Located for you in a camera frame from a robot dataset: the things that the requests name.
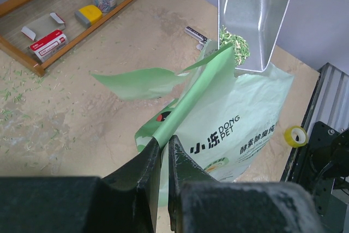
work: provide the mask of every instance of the wooden table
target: wooden table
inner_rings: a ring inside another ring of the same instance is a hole
[[[199,54],[197,42],[184,33],[186,26],[215,39],[216,7],[205,0],[136,0],[57,61],[42,82],[0,53],[5,79],[0,91],[18,89],[0,100],[1,108],[11,111],[0,125],[0,175],[106,176],[133,158],[135,132],[183,86],[165,98],[126,102],[91,73],[183,69]],[[318,78],[318,72],[278,47],[272,62],[295,75],[293,86],[274,136],[239,181],[280,179],[291,150],[282,134],[301,124]],[[19,93],[21,100],[14,102]],[[171,232],[167,207],[159,208],[158,232]]]

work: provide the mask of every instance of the yellow tape roll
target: yellow tape roll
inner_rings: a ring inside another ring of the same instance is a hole
[[[303,147],[308,143],[306,131],[299,126],[286,129],[284,137],[291,147]]]

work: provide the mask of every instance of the cat litter bag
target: cat litter bag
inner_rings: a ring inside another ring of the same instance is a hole
[[[198,62],[179,74],[158,68],[116,76],[95,75],[121,99],[162,97],[190,78],[181,97],[149,120],[135,135],[139,151],[152,137],[165,147],[160,206],[167,205],[167,143],[173,134],[179,137],[186,153],[212,177],[221,182],[232,182],[248,168],[272,137],[292,85],[293,76],[271,63],[262,73],[236,77],[232,46],[226,45],[219,51],[217,46],[217,42],[209,41]],[[133,83],[125,81],[128,77],[133,81],[137,77],[137,80]]]

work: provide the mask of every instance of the scoop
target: scoop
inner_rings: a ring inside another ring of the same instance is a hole
[[[243,37],[250,57],[240,70],[263,72],[272,56],[290,0],[218,0],[218,39],[226,28]]]

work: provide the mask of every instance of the plastic bag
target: plastic bag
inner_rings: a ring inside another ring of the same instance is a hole
[[[179,137],[186,153],[212,177],[231,182],[248,168],[270,140],[292,85],[293,76],[271,63],[263,73],[236,77],[232,48],[227,46],[216,52],[216,47],[215,41],[205,45],[199,61],[184,70],[191,73],[180,75],[191,77],[181,97],[135,135],[139,151],[152,137],[161,146],[166,145],[161,167],[160,206],[167,204],[167,142],[173,134]],[[161,90],[168,92],[176,82],[172,78],[171,75],[168,82],[162,78],[166,88],[154,86],[154,95],[159,95]]]

